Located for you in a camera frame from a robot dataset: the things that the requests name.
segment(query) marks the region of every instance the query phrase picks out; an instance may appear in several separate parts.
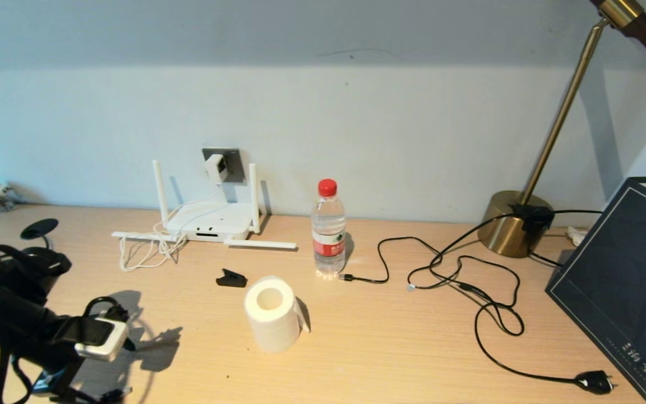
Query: red bottle cap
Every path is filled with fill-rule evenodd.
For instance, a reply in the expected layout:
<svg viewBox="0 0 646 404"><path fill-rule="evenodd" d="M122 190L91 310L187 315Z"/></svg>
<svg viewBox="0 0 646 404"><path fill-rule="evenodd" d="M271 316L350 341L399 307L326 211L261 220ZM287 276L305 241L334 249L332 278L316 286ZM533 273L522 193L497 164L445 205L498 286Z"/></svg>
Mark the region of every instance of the red bottle cap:
<svg viewBox="0 0 646 404"><path fill-rule="evenodd" d="M338 184L336 184L335 181L331 180L330 178L326 178L325 180L318 182L319 195L328 198L335 196L336 192L338 192Z"/></svg>

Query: water bottle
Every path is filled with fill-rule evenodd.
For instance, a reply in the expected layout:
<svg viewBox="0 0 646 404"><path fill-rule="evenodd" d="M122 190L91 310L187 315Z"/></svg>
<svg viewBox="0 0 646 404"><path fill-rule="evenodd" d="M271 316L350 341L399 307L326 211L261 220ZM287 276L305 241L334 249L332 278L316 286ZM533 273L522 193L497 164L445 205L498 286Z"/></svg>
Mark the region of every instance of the water bottle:
<svg viewBox="0 0 646 404"><path fill-rule="evenodd" d="M345 212L338 198L338 184L318 182L318 202L311 215L316 275L336 279L345 266Z"/></svg>

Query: power plug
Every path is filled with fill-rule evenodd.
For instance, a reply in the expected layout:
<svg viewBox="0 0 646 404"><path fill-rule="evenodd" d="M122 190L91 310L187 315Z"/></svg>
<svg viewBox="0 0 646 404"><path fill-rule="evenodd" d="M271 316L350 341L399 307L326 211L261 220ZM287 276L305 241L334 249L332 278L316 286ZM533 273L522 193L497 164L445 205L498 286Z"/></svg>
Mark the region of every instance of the power plug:
<svg viewBox="0 0 646 404"><path fill-rule="evenodd" d="M216 186L223 184L228 177L228 168L222 154L213 154L206 160L206 172L212 184Z"/></svg>
<svg viewBox="0 0 646 404"><path fill-rule="evenodd" d="M594 394L610 394L615 385L603 370L585 371L575 376L575 384L584 391Z"/></svg>

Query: black strap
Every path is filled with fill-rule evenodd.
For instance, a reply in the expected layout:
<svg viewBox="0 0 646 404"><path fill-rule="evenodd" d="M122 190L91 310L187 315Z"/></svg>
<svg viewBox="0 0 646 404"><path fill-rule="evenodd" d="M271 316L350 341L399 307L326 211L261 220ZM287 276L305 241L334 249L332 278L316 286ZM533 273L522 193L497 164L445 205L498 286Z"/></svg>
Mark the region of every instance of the black strap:
<svg viewBox="0 0 646 404"><path fill-rule="evenodd" d="M8 336L0 333L0 404L5 404L3 400L3 393L4 385L7 383L7 368L10 356L11 348L8 341ZM24 404L26 401L28 401L29 396L31 396L33 386L31 385L29 378L26 377L26 374L21 371L21 368L19 367L18 356L14 356L11 359L11 366L13 367L13 371L16 373L16 376L18 376L19 380L26 388L26 394L13 404Z"/></svg>
<svg viewBox="0 0 646 404"><path fill-rule="evenodd" d="M0 404L5 404L3 401L3 393L4 384L7 381L7 367L8 359L10 358L10 356L11 353L7 348L0 347ZM23 384L26 388L26 394L13 404L24 404L26 401L28 401L29 396L31 396L33 386L31 385L29 378L26 377L26 374L21 371L21 368L19 367L18 357L14 356L13 358L11 358L11 366L13 368L13 371L16 373L16 376L19 377L21 384Z"/></svg>

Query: bottle label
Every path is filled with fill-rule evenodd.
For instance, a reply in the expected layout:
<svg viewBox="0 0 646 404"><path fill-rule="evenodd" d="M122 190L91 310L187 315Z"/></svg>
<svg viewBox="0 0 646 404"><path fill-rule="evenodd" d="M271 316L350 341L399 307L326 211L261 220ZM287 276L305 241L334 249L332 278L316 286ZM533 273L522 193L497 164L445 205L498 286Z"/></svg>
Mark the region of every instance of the bottle label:
<svg viewBox="0 0 646 404"><path fill-rule="evenodd" d="M313 248L322 256L336 256L343 253L345 230L335 235L319 235L313 231Z"/></svg>

